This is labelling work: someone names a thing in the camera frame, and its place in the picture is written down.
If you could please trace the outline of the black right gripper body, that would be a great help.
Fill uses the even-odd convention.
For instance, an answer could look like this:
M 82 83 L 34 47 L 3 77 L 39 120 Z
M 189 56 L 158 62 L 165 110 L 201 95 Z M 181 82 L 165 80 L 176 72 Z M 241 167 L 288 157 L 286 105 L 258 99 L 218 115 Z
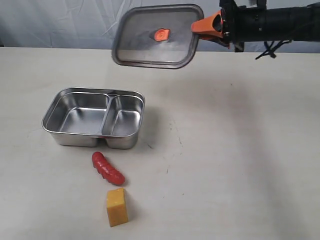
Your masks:
M 234 52 L 244 52 L 245 43 L 236 40 L 236 23 L 235 19 L 240 10 L 247 7 L 245 5 L 237 6 L 234 0 L 220 0 L 220 15 L 222 20 L 222 40 L 221 44 L 230 48 L 232 43 Z

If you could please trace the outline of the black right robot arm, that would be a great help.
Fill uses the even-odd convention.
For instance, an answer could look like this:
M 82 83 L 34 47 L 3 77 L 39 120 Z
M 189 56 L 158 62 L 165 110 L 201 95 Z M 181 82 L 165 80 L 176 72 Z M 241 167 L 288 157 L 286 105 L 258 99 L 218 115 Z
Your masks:
M 255 0 L 254 7 L 238 6 L 234 0 L 221 0 L 220 10 L 195 21 L 191 31 L 206 41 L 236 53 L 245 50 L 245 43 L 262 42 L 261 56 L 275 58 L 281 46 L 296 42 L 320 40 L 320 4 L 268 9 L 265 0 Z

